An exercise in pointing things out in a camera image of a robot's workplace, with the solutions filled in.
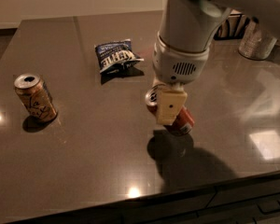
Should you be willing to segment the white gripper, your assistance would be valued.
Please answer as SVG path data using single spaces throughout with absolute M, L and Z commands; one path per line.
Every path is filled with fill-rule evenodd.
M 209 35 L 177 37 L 158 33 L 153 52 L 153 67 L 158 80 L 153 81 L 152 89 L 164 90 L 165 83 L 188 84 L 195 80 L 208 60 L 209 46 Z M 157 123 L 172 125 L 187 98 L 184 91 L 159 91 Z

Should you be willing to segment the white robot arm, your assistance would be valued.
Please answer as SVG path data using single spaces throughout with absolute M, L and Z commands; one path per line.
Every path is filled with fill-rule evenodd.
M 280 0 L 167 0 L 154 45 L 157 122 L 171 125 L 187 100 L 184 85 L 203 70 L 218 27 L 233 10 L 243 12 L 280 40 Z

